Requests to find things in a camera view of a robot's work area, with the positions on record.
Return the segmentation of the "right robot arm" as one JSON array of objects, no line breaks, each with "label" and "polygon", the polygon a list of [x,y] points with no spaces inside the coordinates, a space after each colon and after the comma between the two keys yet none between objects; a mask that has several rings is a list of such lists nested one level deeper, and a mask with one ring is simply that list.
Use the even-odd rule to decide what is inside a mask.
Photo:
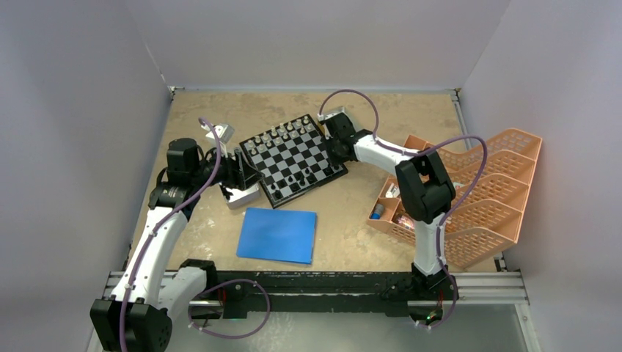
[{"label": "right robot arm", "polygon": [[436,275],[444,269],[445,225],[442,219],[451,209],[455,189],[438,153],[421,155],[384,141],[372,131],[357,128],[345,112],[321,115],[324,144],[331,162],[358,161],[377,166],[398,182],[401,204],[414,221],[414,275],[411,287],[420,298],[430,298],[441,287]]}]

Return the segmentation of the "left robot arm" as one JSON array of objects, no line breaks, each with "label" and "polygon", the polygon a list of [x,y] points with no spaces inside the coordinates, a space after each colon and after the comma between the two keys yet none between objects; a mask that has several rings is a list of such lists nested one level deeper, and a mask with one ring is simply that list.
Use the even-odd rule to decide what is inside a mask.
[{"label": "left robot arm", "polygon": [[167,263],[201,193],[220,185],[247,190],[261,173],[240,148],[221,143],[207,152],[194,139],[169,143],[167,165],[156,178],[147,221],[125,273],[110,294],[94,301],[90,317],[104,351],[165,351],[174,321],[193,298],[213,298],[226,290],[210,260],[186,260],[171,282]]}]

